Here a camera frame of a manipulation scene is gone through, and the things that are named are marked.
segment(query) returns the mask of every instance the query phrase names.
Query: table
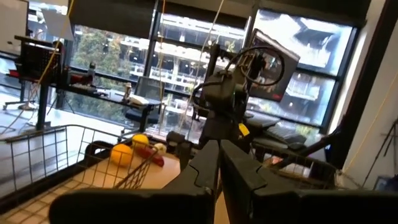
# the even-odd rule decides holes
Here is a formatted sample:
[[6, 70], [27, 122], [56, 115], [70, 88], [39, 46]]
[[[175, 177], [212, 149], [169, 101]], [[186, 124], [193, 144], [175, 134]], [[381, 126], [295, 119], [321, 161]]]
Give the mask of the table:
[[87, 91], [82, 88], [77, 88], [74, 86], [66, 86], [65, 88], [62, 88], [62, 90], [68, 91], [70, 93], [76, 93], [76, 94], [83, 95], [83, 96], [89, 96], [89, 97], [96, 98], [99, 100], [108, 101], [110, 103], [116, 103], [116, 104], [119, 104], [122, 106], [127, 106], [128, 108], [135, 108], [135, 109], [142, 110], [142, 119], [139, 123], [139, 132], [141, 132], [141, 133], [143, 133], [145, 131], [149, 113], [156, 106], [160, 106], [162, 104], [162, 102], [160, 100], [153, 100], [150, 98], [145, 98], [148, 101], [148, 104], [146, 104], [146, 105], [134, 105], [134, 104], [126, 103], [123, 101], [123, 95], [124, 95], [123, 92], [105, 89], [105, 88], [97, 88], [97, 90], [102, 90], [102, 91], [107, 92], [108, 96], [101, 96], [98, 93], [93, 93], [92, 91]]
[[[2, 216], [5, 221], [26, 224], [48, 223], [47, 217], [50, 203], [59, 195], [68, 191], [85, 187], [112, 187], [115, 180], [121, 180], [127, 175], [127, 169], [118, 169], [115, 165], [108, 165], [108, 160], [101, 161], [90, 169], [79, 173], [68, 181], [50, 189], [17, 208], [7, 212]], [[159, 167], [151, 164], [142, 184], [142, 189], [161, 189], [173, 180], [180, 173], [180, 163], [178, 159], [170, 154], [164, 156], [164, 166]], [[140, 158], [134, 158], [132, 165], [137, 166]], [[215, 223], [228, 224], [228, 215], [225, 207], [223, 194], [220, 195], [216, 203]]]
[[[14, 77], [14, 78], [18, 78], [20, 80], [24, 81], [28, 81], [28, 82], [32, 82], [32, 83], [37, 83], [38, 80], [33, 79], [33, 78], [29, 78], [29, 77], [21, 77], [19, 76], [19, 74], [17, 72], [14, 73], [10, 73], [7, 74], [10, 77]], [[56, 84], [41, 84], [40, 85], [40, 93], [39, 93], [39, 108], [37, 110], [37, 122], [35, 125], [36, 131], [40, 131], [40, 130], [44, 130], [45, 129], [45, 115], [47, 112], [47, 98], [49, 95], [49, 88], [53, 87], [53, 88], [57, 88], [57, 89], [61, 89], [64, 91], [68, 91], [71, 93], [76, 93], [79, 95], [84, 95], [84, 96], [89, 96], [92, 98], [96, 98], [99, 100], [104, 100], [104, 101], [108, 101], [110, 103], [116, 103], [122, 106], [127, 106], [129, 108], [135, 108], [135, 109], [142, 109], [142, 119], [140, 122], [140, 126], [139, 126], [139, 131], [140, 132], [144, 132], [145, 131], [145, 127], [147, 124], [147, 117], [149, 115], [149, 113], [156, 107], [161, 105], [161, 101], [159, 100], [152, 100], [152, 99], [148, 99], [146, 98], [146, 100], [149, 102], [147, 105], [132, 105], [130, 103], [126, 103], [123, 101], [123, 97], [118, 95], [117, 93], [121, 93], [120, 91], [116, 91], [116, 90], [108, 90], [111, 94], [109, 94], [108, 96], [101, 96], [97, 93], [94, 93], [92, 91], [87, 91], [84, 90], [82, 88], [77, 88], [74, 86], [57, 86]]]

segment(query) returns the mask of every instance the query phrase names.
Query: black monitor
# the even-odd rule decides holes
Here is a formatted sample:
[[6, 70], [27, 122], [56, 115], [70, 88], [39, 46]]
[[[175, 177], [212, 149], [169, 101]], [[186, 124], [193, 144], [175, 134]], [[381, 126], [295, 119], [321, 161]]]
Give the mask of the black monitor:
[[254, 29], [252, 33], [251, 47], [264, 45], [270, 46], [278, 52], [285, 62], [285, 68], [283, 74], [280, 74], [282, 71], [282, 64], [279, 57], [276, 55], [276, 52], [271, 50], [262, 50], [262, 56], [266, 61], [266, 65], [262, 69], [262, 72], [256, 81], [260, 83], [272, 83], [279, 78], [279, 75], [282, 75], [282, 79], [280, 82], [272, 86], [253, 85], [249, 91], [249, 95], [256, 98], [280, 102], [285, 94], [287, 85], [299, 64], [300, 57], [291, 50], [282, 46], [276, 40], [273, 40], [268, 35], [261, 32], [259, 29]]

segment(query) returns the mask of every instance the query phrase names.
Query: yellow fruit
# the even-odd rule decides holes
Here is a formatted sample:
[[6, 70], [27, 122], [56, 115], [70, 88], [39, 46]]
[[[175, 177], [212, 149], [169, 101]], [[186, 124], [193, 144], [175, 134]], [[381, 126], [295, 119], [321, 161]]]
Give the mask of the yellow fruit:
[[149, 139], [145, 134], [136, 134], [132, 138], [132, 149], [145, 148], [149, 144]]
[[128, 167], [132, 161], [132, 149], [125, 144], [117, 144], [111, 151], [110, 159], [117, 166]]

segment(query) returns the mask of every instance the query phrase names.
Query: wire basket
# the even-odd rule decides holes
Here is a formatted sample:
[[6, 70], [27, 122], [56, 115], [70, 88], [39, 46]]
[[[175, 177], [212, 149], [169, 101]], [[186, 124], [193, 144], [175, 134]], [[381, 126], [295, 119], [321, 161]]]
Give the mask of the wire basket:
[[[361, 189], [354, 179], [332, 166], [312, 156], [304, 157], [286, 149], [263, 148], [263, 166], [273, 173], [289, 180], [299, 189]], [[284, 159], [290, 164], [278, 167]]]
[[[3, 139], [0, 157], [0, 223], [49, 223], [49, 206], [58, 196], [82, 188], [139, 189], [149, 170], [148, 158], [118, 166], [109, 155], [118, 135], [79, 125]], [[125, 140], [121, 144], [142, 144]]]

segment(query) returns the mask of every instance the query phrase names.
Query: window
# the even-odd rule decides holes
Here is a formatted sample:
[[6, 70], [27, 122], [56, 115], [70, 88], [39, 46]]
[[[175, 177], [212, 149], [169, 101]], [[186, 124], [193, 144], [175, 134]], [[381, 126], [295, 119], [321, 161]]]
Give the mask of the window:
[[15, 90], [13, 88], [8, 88], [7, 86], [12, 86], [16, 88], [21, 88], [21, 84], [17, 78], [9, 77], [6, 74], [9, 73], [10, 69], [16, 69], [14, 61], [0, 58], [0, 92], [11, 96], [20, 95], [20, 90]]
[[[164, 14], [160, 20], [158, 35], [164, 38], [198, 45], [201, 49], [206, 41], [210, 22], [187, 17]], [[230, 52], [238, 52], [243, 46], [244, 30], [215, 24], [206, 45], [220, 44]]]
[[71, 66], [137, 80], [144, 73], [148, 40], [84, 26], [75, 27]]
[[[161, 54], [163, 54], [162, 62], [159, 59]], [[203, 52], [199, 64], [199, 56], [200, 50], [167, 43], [163, 43], [160, 47], [160, 43], [157, 42], [149, 77], [159, 79], [162, 74], [166, 89], [190, 94], [193, 87], [204, 81], [210, 59], [210, 54]], [[215, 71], [224, 69], [227, 64], [227, 59], [219, 58]]]
[[250, 98], [252, 109], [320, 126], [329, 104], [334, 80], [295, 73], [280, 103]]
[[353, 28], [267, 10], [259, 10], [254, 27], [294, 51], [300, 61], [280, 103], [250, 98], [248, 109], [308, 124], [279, 123], [306, 136], [317, 134], [335, 85], [341, 84], [335, 77], [347, 63], [343, 56]]
[[254, 24], [300, 56], [299, 67], [336, 75], [352, 27], [260, 10]]
[[[124, 91], [124, 83], [107, 78], [95, 77], [93, 84], [96, 86], [106, 86], [113, 90]], [[75, 93], [67, 93], [66, 100], [68, 100], [70, 106], [76, 113], [102, 118], [114, 123], [130, 124], [130, 122], [124, 117], [126, 108], [122, 105]], [[64, 105], [64, 109], [71, 111], [67, 104]]]
[[182, 123], [180, 134], [188, 136], [189, 141], [198, 142], [203, 126], [205, 125], [206, 118], [200, 118], [199, 121], [192, 123], [192, 106], [188, 106], [187, 115], [184, 117], [185, 109], [187, 108], [188, 98], [168, 94], [164, 97], [164, 103], [167, 105], [164, 113], [164, 119], [160, 127], [159, 124], [147, 128], [147, 132], [166, 137], [170, 131], [179, 131], [180, 124]]
[[57, 13], [66, 15], [68, 7], [30, 1], [29, 9], [30, 12], [28, 14], [27, 26], [32, 31], [30, 36], [48, 42], [58, 40], [58, 37], [54, 37], [47, 31], [47, 26], [45, 25], [42, 9], [56, 11]]

